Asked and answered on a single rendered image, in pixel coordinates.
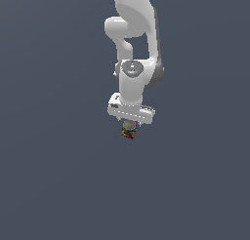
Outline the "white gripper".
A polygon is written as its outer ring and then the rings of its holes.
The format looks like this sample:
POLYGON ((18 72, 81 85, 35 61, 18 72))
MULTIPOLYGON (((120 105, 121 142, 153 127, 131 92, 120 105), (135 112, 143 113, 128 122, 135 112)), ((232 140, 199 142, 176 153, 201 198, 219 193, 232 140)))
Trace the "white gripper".
POLYGON ((120 94, 114 93, 107 106, 107 113, 117 118, 118 121, 122 119, 133 120, 138 122, 141 127, 142 124, 151 124, 153 116, 155 115, 155 109, 138 104, 127 104, 120 101, 120 94))

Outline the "small multicoloured can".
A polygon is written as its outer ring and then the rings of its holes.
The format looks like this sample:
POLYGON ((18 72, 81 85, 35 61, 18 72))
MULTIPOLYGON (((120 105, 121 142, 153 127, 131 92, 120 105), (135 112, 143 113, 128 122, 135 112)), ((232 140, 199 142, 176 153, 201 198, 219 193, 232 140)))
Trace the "small multicoloured can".
POLYGON ((132 120, 126 120, 121 129, 121 135, 127 139, 133 139, 137 132, 137 124, 132 120))

